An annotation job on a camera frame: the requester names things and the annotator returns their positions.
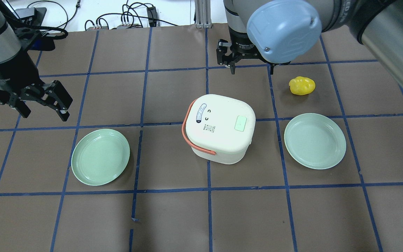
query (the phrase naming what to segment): orange handle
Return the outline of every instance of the orange handle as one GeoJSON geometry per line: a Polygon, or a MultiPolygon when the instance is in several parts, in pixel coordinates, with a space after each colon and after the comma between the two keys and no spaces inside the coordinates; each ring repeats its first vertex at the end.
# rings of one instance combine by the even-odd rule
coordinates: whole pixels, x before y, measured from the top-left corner
{"type": "Polygon", "coordinates": [[[181,126],[181,134],[183,134],[183,138],[184,140],[187,142],[188,145],[190,145],[192,148],[194,148],[195,150],[201,151],[203,153],[209,154],[209,155],[215,155],[215,151],[214,150],[207,150],[205,148],[202,148],[200,146],[194,145],[187,137],[186,134],[184,133],[184,127],[186,126],[186,121],[188,120],[188,116],[189,116],[189,111],[192,108],[192,105],[194,104],[194,102],[197,101],[197,99],[195,99],[191,105],[189,105],[189,109],[188,112],[186,113],[186,117],[184,118],[183,121],[183,125],[181,126]]]}

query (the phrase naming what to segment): plate rim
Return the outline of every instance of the plate rim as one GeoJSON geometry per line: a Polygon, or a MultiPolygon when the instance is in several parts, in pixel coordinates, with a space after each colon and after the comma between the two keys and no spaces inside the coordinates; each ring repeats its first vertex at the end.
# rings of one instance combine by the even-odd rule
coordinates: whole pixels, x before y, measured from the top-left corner
{"type": "Polygon", "coordinates": [[[301,165],[303,165],[303,166],[305,166],[305,167],[307,167],[307,168],[310,168],[310,169],[317,169],[317,170],[329,169],[329,168],[332,168],[332,167],[338,165],[338,164],[343,160],[344,156],[346,155],[346,149],[347,149],[346,137],[344,136],[343,130],[340,128],[340,126],[338,126],[338,124],[337,124],[336,122],[334,122],[332,119],[330,119],[330,118],[328,118],[328,117],[326,117],[326,116],[324,116],[324,115],[318,114],[318,113],[303,113],[303,114],[297,115],[297,116],[295,116],[293,119],[291,119],[291,120],[289,121],[289,123],[287,124],[285,130],[284,130],[284,145],[285,145],[285,147],[286,147],[286,149],[287,149],[289,155],[290,155],[296,162],[300,163],[301,165]],[[299,122],[299,121],[300,121],[300,120],[299,120],[300,117],[302,118],[302,117],[305,117],[305,116],[307,116],[307,115],[313,115],[313,116],[314,116],[313,118],[323,118],[323,119],[327,119],[326,121],[332,122],[333,125],[335,125],[335,126],[340,130],[340,131],[334,131],[334,132],[338,132],[338,135],[339,135],[338,141],[341,142],[341,143],[344,143],[344,144],[343,144],[344,150],[343,150],[343,155],[342,155],[340,158],[337,158],[338,161],[337,161],[337,162],[332,162],[332,163],[334,163],[333,165],[328,164],[327,166],[324,166],[324,167],[312,167],[312,166],[310,166],[309,164],[307,164],[307,163],[305,163],[305,162],[299,160],[298,158],[296,158],[296,157],[293,155],[293,153],[292,153],[290,147],[288,147],[287,134],[286,134],[287,129],[289,129],[290,127],[293,127],[291,124],[296,124],[297,122],[299,122]]]}
{"type": "Polygon", "coordinates": [[[119,131],[116,131],[115,129],[97,129],[97,130],[95,130],[95,131],[91,131],[90,133],[88,133],[88,134],[86,134],[82,139],[80,139],[80,141],[77,143],[77,145],[74,147],[74,150],[72,151],[72,155],[71,155],[71,170],[72,170],[72,173],[74,174],[74,177],[76,177],[76,179],[78,180],[78,181],[80,181],[80,182],[82,182],[83,184],[85,184],[85,185],[89,185],[89,186],[101,186],[101,185],[105,185],[105,184],[108,184],[109,182],[112,182],[113,180],[115,180],[116,178],[118,178],[122,173],[123,173],[123,171],[125,170],[125,168],[126,168],[126,166],[127,166],[127,164],[128,164],[128,161],[130,160],[130,143],[128,142],[128,140],[126,139],[126,137],[122,134],[122,133],[120,133],[119,131]],[[76,175],[76,171],[74,170],[75,168],[72,166],[73,165],[73,160],[74,160],[74,154],[76,153],[76,151],[78,152],[78,146],[80,145],[80,143],[82,143],[82,142],[85,142],[86,140],[88,140],[88,138],[90,138],[91,137],[91,135],[92,134],[94,134],[94,133],[96,133],[96,132],[98,132],[98,131],[107,131],[107,133],[110,133],[110,132],[115,132],[115,134],[118,134],[119,136],[122,136],[122,138],[121,138],[121,141],[122,142],[124,142],[125,144],[126,144],[126,146],[128,147],[128,158],[127,158],[127,163],[125,164],[125,167],[120,171],[120,173],[117,175],[117,176],[115,176],[113,179],[111,179],[111,180],[109,180],[108,182],[104,182],[104,183],[97,183],[97,184],[89,184],[89,183],[87,183],[87,182],[84,182],[84,181],[82,181],[80,178],[79,178],[79,176],[77,176],[76,175]]]}

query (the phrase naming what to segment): metal post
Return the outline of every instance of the metal post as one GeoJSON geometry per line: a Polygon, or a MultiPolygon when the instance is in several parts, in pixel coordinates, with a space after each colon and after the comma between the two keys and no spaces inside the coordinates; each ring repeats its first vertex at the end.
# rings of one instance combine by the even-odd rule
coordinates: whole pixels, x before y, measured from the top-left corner
{"type": "Polygon", "coordinates": [[[211,0],[195,0],[195,27],[211,28],[211,0]]]}

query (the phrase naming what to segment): power adapter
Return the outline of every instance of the power adapter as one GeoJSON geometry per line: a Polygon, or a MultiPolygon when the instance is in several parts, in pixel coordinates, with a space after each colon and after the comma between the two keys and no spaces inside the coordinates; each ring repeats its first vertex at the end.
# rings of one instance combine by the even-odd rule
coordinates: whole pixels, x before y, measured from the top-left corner
{"type": "Polygon", "coordinates": [[[160,25],[158,19],[158,13],[156,12],[156,7],[147,7],[147,17],[149,18],[149,26],[157,27],[160,25]]]}

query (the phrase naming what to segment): white wall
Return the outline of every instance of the white wall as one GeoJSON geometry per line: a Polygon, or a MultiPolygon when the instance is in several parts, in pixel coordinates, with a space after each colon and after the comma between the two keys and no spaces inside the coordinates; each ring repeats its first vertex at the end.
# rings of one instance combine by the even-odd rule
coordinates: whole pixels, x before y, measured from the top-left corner
{"type": "MultiPolygon", "coordinates": [[[[35,0],[9,0],[10,4],[15,8],[25,8],[28,4],[35,0]]],[[[75,11],[77,0],[54,0],[60,3],[68,12],[69,18],[75,11]]],[[[129,0],[129,4],[138,0],[129,0]]],[[[142,3],[152,3],[158,11],[159,18],[177,25],[193,24],[195,2],[194,0],[147,0],[142,3]]],[[[77,11],[76,17],[69,22],[66,30],[69,32],[76,32],[84,30],[85,21],[91,19],[96,21],[96,18],[104,13],[121,13],[122,5],[125,4],[124,0],[81,0],[80,9],[77,11]]],[[[56,27],[66,21],[64,11],[60,6],[54,3],[36,3],[33,7],[46,7],[48,9],[44,26],[56,27]]],[[[147,16],[146,8],[137,8],[139,16],[147,16]]],[[[119,15],[105,16],[110,29],[120,25],[119,15]]],[[[211,0],[211,20],[213,23],[226,23],[225,10],[222,0],[211,0]]],[[[146,19],[143,19],[143,24],[148,24],[146,19]]],[[[169,24],[162,23],[161,26],[169,26],[169,24]]]]}

